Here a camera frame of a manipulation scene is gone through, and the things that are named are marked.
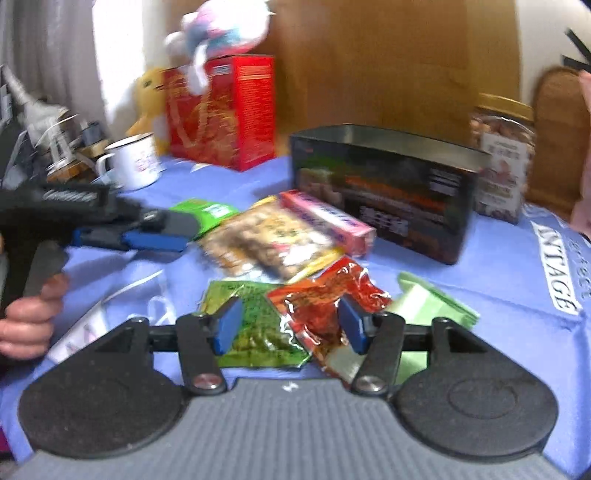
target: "white curtain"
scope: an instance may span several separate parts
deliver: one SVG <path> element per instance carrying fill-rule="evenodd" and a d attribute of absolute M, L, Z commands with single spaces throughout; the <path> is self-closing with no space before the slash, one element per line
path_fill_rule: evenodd
<path fill-rule="evenodd" d="M 30 93 L 105 124 L 92 0 L 0 0 L 0 64 Z"/>

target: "stuffed toy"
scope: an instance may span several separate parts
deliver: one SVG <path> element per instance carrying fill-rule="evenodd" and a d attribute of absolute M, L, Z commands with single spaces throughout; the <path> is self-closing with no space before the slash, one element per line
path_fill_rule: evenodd
<path fill-rule="evenodd" d="M 154 68 L 142 75 L 135 86 L 135 98 L 139 120 L 127 130 L 127 136 L 154 133 L 157 155 L 166 155 L 170 136 L 166 121 L 166 92 L 164 91 L 164 70 Z"/>
<path fill-rule="evenodd" d="M 181 30 L 165 41 L 170 57 L 188 57 L 189 90 L 202 95 L 209 87 L 204 65 L 208 59 L 246 53 L 267 36 L 269 16 L 266 0 L 207 0 L 185 15 Z"/>

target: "finger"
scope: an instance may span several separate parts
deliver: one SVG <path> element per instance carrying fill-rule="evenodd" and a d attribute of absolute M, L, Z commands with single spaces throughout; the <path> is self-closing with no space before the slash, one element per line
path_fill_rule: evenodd
<path fill-rule="evenodd" d="M 41 289 L 41 294 L 39 295 L 42 300 L 59 300 L 66 295 L 68 291 L 68 277 L 66 277 L 63 273 L 56 275 L 55 277 L 51 277 L 43 288 Z"/>
<path fill-rule="evenodd" d="M 61 312 L 61 300 L 42 300 L 39 297 L 27 297 L 11 303 L 6 309 L 6 317 L 13 322 L 43 323 Z"/>
<path fill-rule="evenodd" d="M 23 345 L 47 343 L 53 335 L 53 324 L 0 321 L 0 340 Z"/>
<path fill-rule="evenodd" d="M 19 345 L 16 343 L 0 342 L 0 353 L 16 360 L 33 360 L 47 352 L 48 343 L 42 345 Z"/>

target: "red box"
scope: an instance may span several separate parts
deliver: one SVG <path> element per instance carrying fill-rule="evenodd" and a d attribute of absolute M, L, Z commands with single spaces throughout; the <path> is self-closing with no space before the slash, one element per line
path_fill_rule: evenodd
<path fill-rule="evenodd" d="M 164 72 L 170 153 L 238 171 L 275 157 L 273 57 L 234 55 L 205 65 L 210 88 L 189 92 L 186 67 Z"/>

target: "red foil snack bag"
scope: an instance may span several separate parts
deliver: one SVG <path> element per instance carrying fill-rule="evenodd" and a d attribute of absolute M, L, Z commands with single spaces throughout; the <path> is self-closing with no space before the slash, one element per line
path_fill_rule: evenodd
<path fill-rule="evenodd" d="M 336 317 L 339 299 L 345 293 L 373 313 L 392 300 L 371 282 L 367 269 L 349 257 L 338 260 L 316 280 L 306 278 L 267 294 L 298 341 L 329 373 L 339 377 L 343 375 L 330 367 L 329 356 L 341 347 L 350 350 Z"/>

